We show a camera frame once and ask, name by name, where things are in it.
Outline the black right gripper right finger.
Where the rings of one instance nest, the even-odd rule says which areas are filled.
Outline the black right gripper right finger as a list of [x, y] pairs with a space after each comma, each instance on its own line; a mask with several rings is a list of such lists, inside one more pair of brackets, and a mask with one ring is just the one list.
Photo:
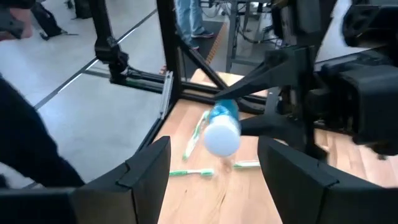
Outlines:
[[342, 223], [326, 208], [329, 190], [355, 176], [320, 162], [267, 136], [259, 138], [262, 174], [283, 223]]

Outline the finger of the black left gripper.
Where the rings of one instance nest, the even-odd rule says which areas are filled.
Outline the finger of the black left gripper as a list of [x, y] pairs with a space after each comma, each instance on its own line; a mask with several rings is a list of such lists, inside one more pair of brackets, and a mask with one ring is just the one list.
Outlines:
[[327, 152], [315, 144], [314, 124], [311, 119], [293, 114], [262, 114], [242, 119], [243, 136], [268, 136], [281, 140], [290, 147], [320, 161], [327, 160]]
[[217, 93], [215, 99], [234, 99], [278, 86], [298, 83], [296, 47], [266, 52], [264, 61], [235, 84]]

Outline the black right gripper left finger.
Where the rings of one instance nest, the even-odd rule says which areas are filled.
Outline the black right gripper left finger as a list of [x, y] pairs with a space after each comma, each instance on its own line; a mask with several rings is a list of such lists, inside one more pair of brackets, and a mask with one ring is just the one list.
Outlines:
[[159, 220], [170, 171], [163, 136], [73, 193], [77, 223], [146, 224]]

